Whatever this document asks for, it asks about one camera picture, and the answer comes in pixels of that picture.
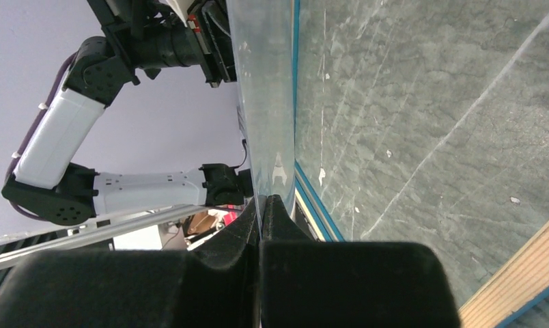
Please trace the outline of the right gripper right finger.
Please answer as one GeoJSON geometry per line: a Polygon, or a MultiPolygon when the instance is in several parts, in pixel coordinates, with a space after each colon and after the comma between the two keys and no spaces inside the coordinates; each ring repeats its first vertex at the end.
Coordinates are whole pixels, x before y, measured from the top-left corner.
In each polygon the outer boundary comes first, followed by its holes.
{"type": "Polygon", "coordinates": [[[320,242],[266,198],[259,246],[264,327],[459,327],[436,254],[414,242],[320,242]]]}

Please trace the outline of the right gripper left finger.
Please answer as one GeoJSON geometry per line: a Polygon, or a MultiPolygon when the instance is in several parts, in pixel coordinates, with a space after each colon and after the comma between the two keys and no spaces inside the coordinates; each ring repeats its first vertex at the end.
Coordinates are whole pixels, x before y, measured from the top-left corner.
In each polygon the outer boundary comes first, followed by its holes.
{"type": "Polygon", "coordinates": [[[46,251],[0,287],[0,327],[259,327],[251,200],[192,251],[46,251]]]}

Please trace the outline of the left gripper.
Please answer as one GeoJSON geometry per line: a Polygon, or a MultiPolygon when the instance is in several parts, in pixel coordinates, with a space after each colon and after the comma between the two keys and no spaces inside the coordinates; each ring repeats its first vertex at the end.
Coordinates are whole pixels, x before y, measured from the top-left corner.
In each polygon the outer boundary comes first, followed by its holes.
{"type": "Polygon", "coordinates": [[[199,66],[216,88],[237,80],[225,1],[89,1],[107,44],[131,71],[199,66]]]}

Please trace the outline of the clear glass pane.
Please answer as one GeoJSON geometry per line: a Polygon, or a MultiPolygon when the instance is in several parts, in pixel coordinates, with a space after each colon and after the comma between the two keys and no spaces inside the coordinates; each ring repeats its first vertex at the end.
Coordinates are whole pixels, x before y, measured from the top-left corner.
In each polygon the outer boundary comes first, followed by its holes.
{"type": "Polygon", "coordinates": [[[228,1],[253,187],[295,209],[293,1],[228,1]]]}

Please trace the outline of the blue picture frame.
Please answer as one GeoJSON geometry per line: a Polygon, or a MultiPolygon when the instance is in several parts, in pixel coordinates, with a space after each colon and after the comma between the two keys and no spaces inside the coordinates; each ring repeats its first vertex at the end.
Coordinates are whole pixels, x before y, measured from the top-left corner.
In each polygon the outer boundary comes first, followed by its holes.
{"type": "Polygon", "coordinates": [[[414,241],[465,327],[549,288],[549,1],[302,1],[296,160],[346,241],[414,241]]]}

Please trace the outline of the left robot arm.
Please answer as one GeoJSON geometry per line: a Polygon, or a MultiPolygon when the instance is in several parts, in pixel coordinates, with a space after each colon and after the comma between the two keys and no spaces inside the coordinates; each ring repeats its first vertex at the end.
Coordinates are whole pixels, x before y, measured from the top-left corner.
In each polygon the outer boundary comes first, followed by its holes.
{"type": "Polygon", "coordinates": [[[237,79],[225,1],[90,1],[102,35],[61,65],[5,175],[2,196],[18,213],[60,226],[175,205],[242,205],[249,169],[223,163],[166,174],[110,174],[73,163],[97,119],[136,71],[199,66],[211,87],[237,79]]]}

